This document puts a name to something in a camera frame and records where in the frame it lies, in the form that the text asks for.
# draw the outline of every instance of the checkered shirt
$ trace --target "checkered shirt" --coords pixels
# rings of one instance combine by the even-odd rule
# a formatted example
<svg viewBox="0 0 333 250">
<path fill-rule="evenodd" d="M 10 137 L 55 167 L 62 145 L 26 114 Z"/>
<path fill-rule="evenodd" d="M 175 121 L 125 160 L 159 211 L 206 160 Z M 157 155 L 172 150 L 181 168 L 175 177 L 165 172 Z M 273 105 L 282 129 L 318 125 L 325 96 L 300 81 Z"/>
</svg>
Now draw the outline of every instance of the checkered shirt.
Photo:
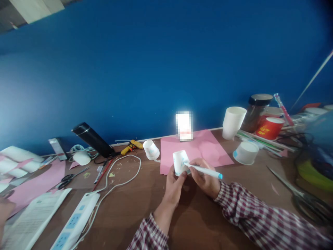
<svg viewBox="0 0 333 250">
<path fill-rule="evenodd" d="M 280 208 L 269 207 L 242 185 L 221 183 L 214 200 L 222 207 L 224 217 L 239 227 L 262 249 L 332 249 L 333 243 L 306 220 Z M 168 249 L 168 236 L 150 214 L 144 219 L 127 248 Z"/>
</svg>

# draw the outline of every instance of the black thermos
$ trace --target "black thermos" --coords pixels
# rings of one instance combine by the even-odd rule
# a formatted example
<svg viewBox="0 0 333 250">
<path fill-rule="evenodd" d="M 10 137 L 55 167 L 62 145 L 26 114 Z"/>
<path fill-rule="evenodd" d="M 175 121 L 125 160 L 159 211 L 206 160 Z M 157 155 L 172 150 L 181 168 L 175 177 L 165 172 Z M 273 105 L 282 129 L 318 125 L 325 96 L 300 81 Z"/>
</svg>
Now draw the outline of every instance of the black thermos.
<svg viewBox="0 0 333 250">
<path fill-rule="evenodd" d="M 107 144 L 106 141 L 103 140 L 88 124 L 80 123 L 72 129 L 72 132 L 84 140 L 104 158 L 115 156 L 116 153 L 114 149 L 111 148 L 109 144 Z"/>
</svg>

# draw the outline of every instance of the yellow glue gun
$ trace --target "yellow glue gun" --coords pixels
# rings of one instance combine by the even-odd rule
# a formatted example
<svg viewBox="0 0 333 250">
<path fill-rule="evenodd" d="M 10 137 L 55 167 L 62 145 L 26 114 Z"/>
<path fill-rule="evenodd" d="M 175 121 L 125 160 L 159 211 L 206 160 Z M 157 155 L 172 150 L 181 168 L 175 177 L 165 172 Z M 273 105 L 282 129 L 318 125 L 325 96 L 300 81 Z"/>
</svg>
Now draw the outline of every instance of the yellow glue gun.
<svg viewBox="0 0 333 250">
<path fill-rule="evenodd" d="M 139 149 L 143 149 L 143 145 L 140 142 L 137 142 L 136 140 L 131 140 L 129 145 L 124 148 L 120 153 L 122 155 L 125 155 L 128 151 L 133 151 L 133 149 L 135 148 L 139 148 Z"/>
</svg>

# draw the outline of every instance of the red paper cup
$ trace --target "red paper cup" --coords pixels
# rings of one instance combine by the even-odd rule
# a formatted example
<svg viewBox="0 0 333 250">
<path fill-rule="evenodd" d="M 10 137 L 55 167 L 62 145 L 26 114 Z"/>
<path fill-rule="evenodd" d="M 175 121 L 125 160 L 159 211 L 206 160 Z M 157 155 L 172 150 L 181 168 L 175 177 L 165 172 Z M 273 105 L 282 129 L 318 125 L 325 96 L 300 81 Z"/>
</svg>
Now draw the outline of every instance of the red paper cup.
<svg viewBox="0 0 333 250">
<path fill-rule="evenodd" d="M 256 131 L 256 135 L 267 140 L 275 140 L 283 127 L 285 121 L 276 117 L 267 117 Z"/>
</svg>

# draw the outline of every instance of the black scissors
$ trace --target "black scissors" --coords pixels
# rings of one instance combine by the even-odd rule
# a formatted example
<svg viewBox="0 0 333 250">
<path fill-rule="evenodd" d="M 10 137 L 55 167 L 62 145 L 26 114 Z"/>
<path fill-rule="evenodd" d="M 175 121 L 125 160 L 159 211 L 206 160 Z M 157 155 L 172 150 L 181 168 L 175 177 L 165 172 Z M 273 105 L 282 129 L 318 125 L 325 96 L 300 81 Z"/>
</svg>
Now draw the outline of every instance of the black scissors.
<svg viewBox="0 0 333 250">
<path fill-rule="evenodd" d="M 320 226 L 333 224 L 333 209 L 329 205 L 309 193 L 298 191 L 289 182 L 282 179 L 275 171 L 270 168 L 269 170 L 291 190 L 295 206 L 301 214 Z"/>
<path fill-rule="evenodd" d="M 66 175 L 64 178 L 61 179 L 61 184 L 59 185 L 58 189 L 60 190 L 60 189 L 64 188 L 65 186 L 67 186 L 75 176 L 85 172 L 85 170 L 87 170 L 88 168 L 90 168 L 90 167 L 85 168 L 81 172 L 78 172 L 76 175 L 74 175 L 74 174 Z"/>
</svg>

